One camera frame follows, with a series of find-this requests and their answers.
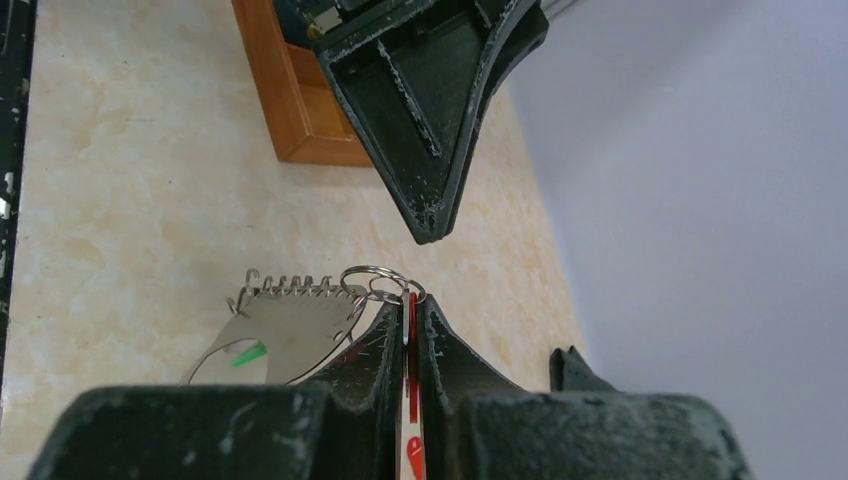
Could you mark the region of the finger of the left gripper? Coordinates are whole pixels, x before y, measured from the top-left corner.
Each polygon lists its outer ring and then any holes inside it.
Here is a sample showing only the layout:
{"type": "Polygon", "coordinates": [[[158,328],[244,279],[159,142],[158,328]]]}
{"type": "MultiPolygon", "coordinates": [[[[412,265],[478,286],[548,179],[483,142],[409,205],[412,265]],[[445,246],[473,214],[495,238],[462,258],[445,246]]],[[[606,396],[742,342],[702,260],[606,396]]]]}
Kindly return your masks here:
{"type": "Polygon", "coordinates": [[[313,46],[414,241],[455,225],[482,121],[545,40],[537,1],[339,1],[313,46]]]}

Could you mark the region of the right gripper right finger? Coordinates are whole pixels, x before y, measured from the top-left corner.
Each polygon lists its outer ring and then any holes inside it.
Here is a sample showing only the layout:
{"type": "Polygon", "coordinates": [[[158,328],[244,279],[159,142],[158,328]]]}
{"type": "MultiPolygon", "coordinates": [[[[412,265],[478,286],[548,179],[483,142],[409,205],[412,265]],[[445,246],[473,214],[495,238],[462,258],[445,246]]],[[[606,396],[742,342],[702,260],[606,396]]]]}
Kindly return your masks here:
{"type": "Polygon", "coordinates": [[[451,328],[434,298],[417,313],[430,479],[748,479],[735,433],[691,395],[532,392],[451,328]]]}

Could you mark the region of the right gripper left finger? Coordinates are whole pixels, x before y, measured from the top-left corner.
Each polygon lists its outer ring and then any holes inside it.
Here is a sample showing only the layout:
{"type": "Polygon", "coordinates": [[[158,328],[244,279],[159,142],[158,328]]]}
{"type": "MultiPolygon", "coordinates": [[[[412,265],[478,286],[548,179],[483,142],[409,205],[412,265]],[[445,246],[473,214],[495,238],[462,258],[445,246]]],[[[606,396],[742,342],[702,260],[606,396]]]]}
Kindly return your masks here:
{"type": "Polygon", "coordinates": [[[393,479],[401,313],[296,385],[112,386],[59,417],[33,479],[393,479]]]}

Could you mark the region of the red key tag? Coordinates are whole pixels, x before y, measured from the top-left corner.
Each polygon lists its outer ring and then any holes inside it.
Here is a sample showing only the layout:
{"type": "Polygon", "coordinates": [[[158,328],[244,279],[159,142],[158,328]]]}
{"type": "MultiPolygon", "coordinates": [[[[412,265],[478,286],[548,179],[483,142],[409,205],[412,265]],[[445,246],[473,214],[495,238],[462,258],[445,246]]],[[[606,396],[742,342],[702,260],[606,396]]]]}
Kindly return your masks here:
{"type": "Polygon", "coordinates": [[[418,296],[414,292],[409,293],[409,309],[408,317],[408,340],[406,343],[407,351],[407,381],[408,387],[407,398],[409,400],[409,421],[410,425],[415,428],[414,435],[407,441],[406,453],[409,460],[414,477],[417,480],[426,478],[425,465],[425,450],[421,425],[421,407],[420,407],[420,366],[419,366],[419,348],[417,341],[417,316],[416,302],[418,296]]]}

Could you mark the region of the green key tag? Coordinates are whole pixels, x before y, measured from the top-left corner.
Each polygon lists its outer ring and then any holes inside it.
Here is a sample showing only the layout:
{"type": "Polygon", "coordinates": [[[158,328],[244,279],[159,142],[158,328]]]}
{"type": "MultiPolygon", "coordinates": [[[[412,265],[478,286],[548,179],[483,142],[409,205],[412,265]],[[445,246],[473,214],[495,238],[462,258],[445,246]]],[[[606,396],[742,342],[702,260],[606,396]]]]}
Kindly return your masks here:
{"type": "Polygon", "coordinates": [[[261,342],[255,343],[253,346],[241,352],[232,362],[231,366],[239,368],[247,365],[267,354],[267,349],[261,342]]]}

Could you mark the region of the silver metal key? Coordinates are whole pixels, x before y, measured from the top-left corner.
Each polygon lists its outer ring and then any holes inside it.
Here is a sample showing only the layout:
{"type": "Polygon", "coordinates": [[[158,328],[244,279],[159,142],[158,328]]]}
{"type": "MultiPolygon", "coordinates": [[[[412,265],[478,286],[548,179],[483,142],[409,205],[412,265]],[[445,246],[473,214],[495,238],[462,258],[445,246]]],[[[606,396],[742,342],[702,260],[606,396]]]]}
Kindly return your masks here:
{"type": "Polygon", "coordinates": [[[410,324],[412,317],[412,293],[409,288],[405,288],[401,295],[402,307],[402,342],[404,346],[409,344],[410,324]]]}

